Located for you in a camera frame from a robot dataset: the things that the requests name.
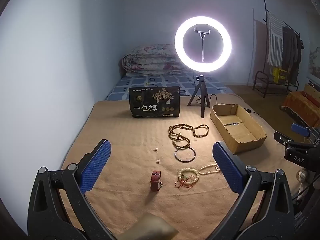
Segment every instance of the ring light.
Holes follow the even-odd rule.
[[[210,25],[211,27],[215,28],[222,37],[223,51],[220,58],[218,58],[214,62],[211,62],[211,63],[195,62],[191,58],[189,58],[186,52],[184,51],[183,37],[189,28],[197,24]],[[180,60],[189,68],[202,73],[214,71],[222,67],[227,62],[231,54],[231,47],[232,47],[230,36],[227,30],[225,29],[225,27],[223,27],[223,25],[218,21],[205,16],[193,17],[186,20],[183,24],[181,24],[181,26],[179,27],[176,33],[174,44]]]

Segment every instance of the blue patterned bedsheet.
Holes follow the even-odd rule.
[[[219,93],[233,93],[230,88],[225,87],[221,82],[213,77],[205,77],[208,94]],[[181,74],[168,74],[157,76],[136,76],[136,77],[123,77],[110,92],[105,100],[119,101],[129,100],[128,88],[131,87],[154,87],[155,84],[158,87],[180,87],[180,96],[191,96],[195,91],[195,85],[193,83],[193,72],[185,72]]]

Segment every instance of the striped towel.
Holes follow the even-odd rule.
[[[267,62],[274,67],[282,65],[283,22],[268,12],[269,54]]]

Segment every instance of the red cord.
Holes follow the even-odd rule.
[[[182,187],[182,186],[183,186],[183,187],[187,187],[187,188],[193,187],[193,184],[192,184],[191,186],[185,184],[185,182],[187,182],[188,179],[190,179],[190,177],[193,177],[193,178],[195,179],[195,181],[196,181],[196,178],[195,178],[193,175],[190,175],[189,178],[187,178],[187,179],[178,180],[177,182],[180,183],[180,186],[177,187],[177,182],[176,182],[176,183],[174,184],[175,187],[177,187],[177,188],[180,188],[180,187]]]

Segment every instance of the metal screw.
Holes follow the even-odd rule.
[[[277,170],[277,173],[278,173],[279,175],[284,175],[284,171],[281,170],[281,169]]]
[[[255,167],[252,167],[252,166],[248,165],[248,166],[247,166],[247,170],[254,172],[254,171],[256,171],[257,169],[256,169]]]
[[[39,173],[44,173],[45,172],[45,167],[41,167],[40,169],[39,169]]]
[[[76,168],[77,168],[77,165],[74,164],[74,163],[72,163],[72,164],[70,164],[70,165],[68,166],[68,169],[71,170],[71,171],[75,170]]]

